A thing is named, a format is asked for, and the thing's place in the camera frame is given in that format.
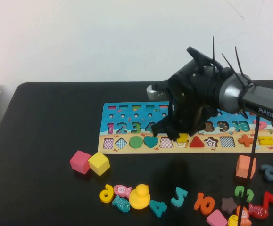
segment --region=green number 3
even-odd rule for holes
[[[141,124],[140,123],[133,122],[132,125],[133,125],[134,130],[131,130],[131,133],[139,133],[141,131]]]

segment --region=yellow number 9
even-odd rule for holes
[[[100,192],[99,198],[103,203],[109,203],[113,198],[113,194],[113,187],[107,184],[105,190]]]

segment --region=number puzzle board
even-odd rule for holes
[[[207,121],[205,130],[188,137],[186,143],[171,141],[166,134],[151,138],[151,125],[159,122],[167,112],[167,101],[105,103],[98,151],[105,154],[251,152],[252,144],[245,147],[238,142],[242,135],[247,135],[246,141],[254,138],[256,116],[249,112],[248,119],[245,119],[241,114],[219,111],[218,116]],[[273,127],[268,120],[261,118],[259,136],[273,139]],[[194,138],[204,147],[190,147]],[[273,145],[260,145],[257,141],[256,152],[273,153]]]

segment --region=red triangle piece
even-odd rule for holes
[[[204,147],[204,143],[199,139],[198,136],[195,136],[189,147]]]

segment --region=yellow duck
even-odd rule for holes
[[[139,184],[129,195],[129,203],[135,209],[143,209],[150,203],[149,188],[145,184]]]

